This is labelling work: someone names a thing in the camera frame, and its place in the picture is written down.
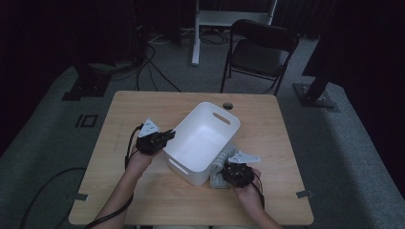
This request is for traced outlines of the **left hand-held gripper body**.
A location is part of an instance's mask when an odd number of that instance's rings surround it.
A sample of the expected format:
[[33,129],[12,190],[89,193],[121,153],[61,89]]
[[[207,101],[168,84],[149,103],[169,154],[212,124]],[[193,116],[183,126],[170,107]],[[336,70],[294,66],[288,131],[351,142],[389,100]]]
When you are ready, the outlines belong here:
[[141,125],[136,148],[144,155],[152,156],[167,144],[166,133],[162,133],[160,128],[150,119],[147,118]]

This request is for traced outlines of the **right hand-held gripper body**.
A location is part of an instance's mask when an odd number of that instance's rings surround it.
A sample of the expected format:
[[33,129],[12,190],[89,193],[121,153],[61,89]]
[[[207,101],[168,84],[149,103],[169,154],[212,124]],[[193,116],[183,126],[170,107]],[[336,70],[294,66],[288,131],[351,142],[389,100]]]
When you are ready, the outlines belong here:
[[261,159],[258,156],[253,156],[241,151],[238,151],[235,156],[231,157],[228,162],[234,163],[232,170],[229,173],[230,185],[237,188],[244,188],[254,179],[253,169],[248,166],[248,163],[259,162]]

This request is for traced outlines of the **grey knitted cloth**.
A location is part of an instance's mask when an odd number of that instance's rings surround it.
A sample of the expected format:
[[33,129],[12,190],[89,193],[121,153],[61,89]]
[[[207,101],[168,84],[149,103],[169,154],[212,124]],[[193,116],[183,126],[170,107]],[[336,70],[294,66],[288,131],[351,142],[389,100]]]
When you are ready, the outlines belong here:
[[229,184],[224,180],[221,170],[224,168],[224,164],[228,160],[235,156],[237,149],[235,147],[224,147],[218,155],[214,158],[210,165],[210,188],[211,189],[225,189],[229,187]]

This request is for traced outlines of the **white plastic bin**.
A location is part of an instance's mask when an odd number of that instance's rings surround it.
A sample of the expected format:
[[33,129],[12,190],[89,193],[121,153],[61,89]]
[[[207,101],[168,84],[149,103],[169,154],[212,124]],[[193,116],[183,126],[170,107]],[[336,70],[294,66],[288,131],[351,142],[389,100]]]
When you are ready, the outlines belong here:
[[175,137],[163,149],[168,166],[193,185],[209,178],[210,165],[238,132],[238,117],[202,102],[174,129]]

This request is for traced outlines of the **person's right hand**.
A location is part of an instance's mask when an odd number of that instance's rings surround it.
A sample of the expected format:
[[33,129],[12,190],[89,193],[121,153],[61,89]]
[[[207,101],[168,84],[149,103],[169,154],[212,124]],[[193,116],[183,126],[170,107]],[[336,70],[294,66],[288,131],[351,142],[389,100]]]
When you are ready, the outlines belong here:
[[249,185],[244,188],[233,187],[238,202],[247,212],[264,209],[261,201],[261,193],[259,191],[259,178],[261,172],[257,169],[253,169],[253,173],[254,179]]

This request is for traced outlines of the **person's left hand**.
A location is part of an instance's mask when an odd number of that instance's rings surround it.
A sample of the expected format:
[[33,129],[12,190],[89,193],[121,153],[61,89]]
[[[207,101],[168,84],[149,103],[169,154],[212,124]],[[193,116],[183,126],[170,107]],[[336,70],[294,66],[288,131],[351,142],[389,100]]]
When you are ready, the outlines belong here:
[[131,154],[125,175],[130,179],[140,179],[142,174],[151,165],[154,156],[148,156],[138,151]]

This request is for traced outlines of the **black stand with square base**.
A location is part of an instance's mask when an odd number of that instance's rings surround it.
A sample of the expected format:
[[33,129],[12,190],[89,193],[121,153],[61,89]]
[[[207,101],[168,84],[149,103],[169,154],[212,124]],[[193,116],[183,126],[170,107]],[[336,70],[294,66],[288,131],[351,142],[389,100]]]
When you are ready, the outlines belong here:
[[82,97],[103,97],[111,80],[111,75],[95,71],[87,63],[74,64],[78,77],[62,101],[79,101]]

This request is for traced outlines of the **black slanted stand with base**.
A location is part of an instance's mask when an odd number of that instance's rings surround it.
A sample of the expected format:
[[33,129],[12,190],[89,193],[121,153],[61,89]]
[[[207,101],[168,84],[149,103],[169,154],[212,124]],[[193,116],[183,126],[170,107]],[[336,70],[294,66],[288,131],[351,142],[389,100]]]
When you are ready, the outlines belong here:
[[325,77],[316,77],[311,84],[293,83],[292,87],[302,107],[326,109],[329,113],[339,113],[327,91],[329,81]]

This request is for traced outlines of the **black folding chair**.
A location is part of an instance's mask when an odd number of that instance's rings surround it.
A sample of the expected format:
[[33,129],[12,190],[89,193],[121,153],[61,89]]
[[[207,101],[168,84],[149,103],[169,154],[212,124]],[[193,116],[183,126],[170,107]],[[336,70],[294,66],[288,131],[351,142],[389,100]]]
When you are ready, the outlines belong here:
[[296,31],[240,19],[230,27],[220,92],[232,73],[242,73],[272,81],[273,94],[279,92],[289,60],[299,45]]

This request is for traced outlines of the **white metal desk frame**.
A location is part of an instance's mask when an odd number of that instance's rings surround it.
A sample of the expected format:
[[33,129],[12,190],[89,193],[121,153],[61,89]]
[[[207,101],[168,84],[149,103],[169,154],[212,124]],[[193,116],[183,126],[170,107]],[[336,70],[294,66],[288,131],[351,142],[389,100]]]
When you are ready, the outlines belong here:
[[226,10],[201,10],[200,0],[195,0],[194,19],[194,46],[191,65],[198,66],[200,63],[200,26],[230,27],[239,19],[249,19],[255,22],[270,25],[278,0],[271,0],[268,12],[226,11]]

